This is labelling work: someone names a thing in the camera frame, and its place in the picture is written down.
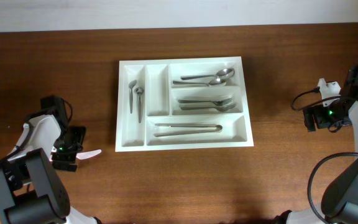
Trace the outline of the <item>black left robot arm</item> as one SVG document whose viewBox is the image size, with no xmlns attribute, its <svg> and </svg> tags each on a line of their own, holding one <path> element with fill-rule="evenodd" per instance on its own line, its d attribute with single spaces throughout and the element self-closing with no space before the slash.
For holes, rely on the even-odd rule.
<svg viewBox="0 0 358 224">
<path fill-rule="evenodd" d="M 70 126 L 73 107 L 59 96 L 40 101 L 27 115 L 13 150 L 0 159 L 0 221 L 16 223 L 100 223 L 70 204 L 57 172 L 76 171 L 84 126 Z"/>
</svg>

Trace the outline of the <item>pink handled utensil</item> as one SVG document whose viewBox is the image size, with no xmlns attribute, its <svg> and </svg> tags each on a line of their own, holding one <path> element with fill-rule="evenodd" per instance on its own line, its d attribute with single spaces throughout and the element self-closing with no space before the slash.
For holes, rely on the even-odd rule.
<svg viewBox="0 0 358 224">
<path fill-rule="evenodd" d="M 86 151 L 86 152 L 79 152 L 76 154 L 76 158 L 79 160 L 86 160 L 86 159 L 90 159 L 94 156 L 99 155 L 102 152 L 101 149 L 96 149 L 93 151 Z"/>
</svg>

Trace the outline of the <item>small metal spoon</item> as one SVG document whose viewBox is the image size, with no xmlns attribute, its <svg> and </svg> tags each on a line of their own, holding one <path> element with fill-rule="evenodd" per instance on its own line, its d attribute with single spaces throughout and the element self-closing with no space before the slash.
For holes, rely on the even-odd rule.
<svg viewBox="0 0 358 224">
<path fill-rule="evenodd" d="M 142 87 L 137 87 L 135 89 L 137 94 L 137 112 L 138 112 L 138 122 L 142 122 L 142 95 L 144 94 L 144 89 Z"/>
<path fill-rule="evenodd" d="M 133 88 L 136 86 L 137 80 L 133 80 L 129 83 L 129 109 L 130 114 L 133 112 Z"/>
</svg>

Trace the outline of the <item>metal fork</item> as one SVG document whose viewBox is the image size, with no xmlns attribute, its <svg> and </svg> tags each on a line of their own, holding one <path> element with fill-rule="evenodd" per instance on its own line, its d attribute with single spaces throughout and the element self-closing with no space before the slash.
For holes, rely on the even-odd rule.
<svg viewBox="0 0 358 224">
<path fill-rule="evenodd" d="M 180 105 L 179 108 L 184 111 L 214 109 L 219 112 L 225 112 L 225 111 L 229 111 L 229 110 L 235 108 L 236 106 L 237 106 L 236 103 L 231 103 L 231 104 L 221 105 L 221 106 L 212 106 L 212 105 L 211 106 L 183 106 L 183 105 Z"/>
<path fill-rule="evenodd" d="M 216 106 L 222 106 L 232 101 L 232 98 L 220 99 L 220 100 L 178 100 L 179 103 L 212 103 Z"/>
</svg>

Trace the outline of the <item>large metal spoon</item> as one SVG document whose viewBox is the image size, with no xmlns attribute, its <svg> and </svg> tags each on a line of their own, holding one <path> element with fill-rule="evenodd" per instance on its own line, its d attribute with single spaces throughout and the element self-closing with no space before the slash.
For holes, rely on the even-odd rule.
<svg viewBox="0 0 358 224">
<path fill-rule="evenodd" d="M 221 78 L 212 79 L 209 82 L 186 82 L 186 81 L 172 81 L 174 85 L 205 85 L 205 86 L 224 86 L 226 81 Z"/>
<path fill-rule="evenodd" d="M 192 79 L 198 79 L 198 78 L 207 78 L 207 77 L 214 77 L 214 78 L 220 78 L 223 80 L 230 79 L 235 75 L 235 69 L 234 68 L 224 68 L 222 70 L 219 70 L 215 74 L 208 74 L 208 75 L 189 75 L 189 76 L 181 76 L 180 78 L 182 80 L 192 80 Z"/>
</svg>

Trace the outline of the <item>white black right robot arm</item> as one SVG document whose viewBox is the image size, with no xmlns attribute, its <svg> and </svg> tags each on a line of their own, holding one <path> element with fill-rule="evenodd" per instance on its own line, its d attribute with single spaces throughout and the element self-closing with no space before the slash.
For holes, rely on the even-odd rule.
<svg viewBox="0 0 358 224">
<path fill-rule="evenodd" d="M 336 133 L 344 126 L 352 126 L 355 150 L 321 159 L 308 179 L 310 207 L 302 211 L 287 210 L 272 223 L 358 223 L 358 65 L 349 70 L 343 86 L 322 78 L 312 91 L 319 93 L 321 100 L 300 108 L 307 130 L 326 128 Z M 354 157 L 354 161 L 327 186 L 320 205 L 316 206 L 312 199 L 314 177 L 325 162 L 340 157 Z"/>
</svg>

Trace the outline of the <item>white plastic cutlery tray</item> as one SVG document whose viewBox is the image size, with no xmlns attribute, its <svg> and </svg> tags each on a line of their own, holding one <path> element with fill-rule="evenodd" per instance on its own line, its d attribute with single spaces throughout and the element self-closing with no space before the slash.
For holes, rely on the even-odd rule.
<svg viewBox="0 0 358 224">
<path fill-rule="evenodd" d="M 235 75 L 224 86 L 174 85 L 172 81 L 209 82 L 214 77 L 182 80 L 181 76 L 215 74 L 234 68 Z M 129 109 L 129 83 L 133 88 L 133 112 Z M 138 122 L 137 94 L 142 87 L 142 122 Z M 212 103 L 179 103 L 178 100 L 220 100 L 232 98 L 237 106 L 229 111 L 184 111 L 183 106 L 216 106 Z M 213 128 L 169 128 L 156 123 L 219 124 L 220 132 L 156 138 L 156 133 L 196 131 Z M 185 58 L 164 60 L 124 60 L 119 63 L 116 151 L 156 151 L 212 147 L 253 146 L 241 57 Z"/>
</svg>

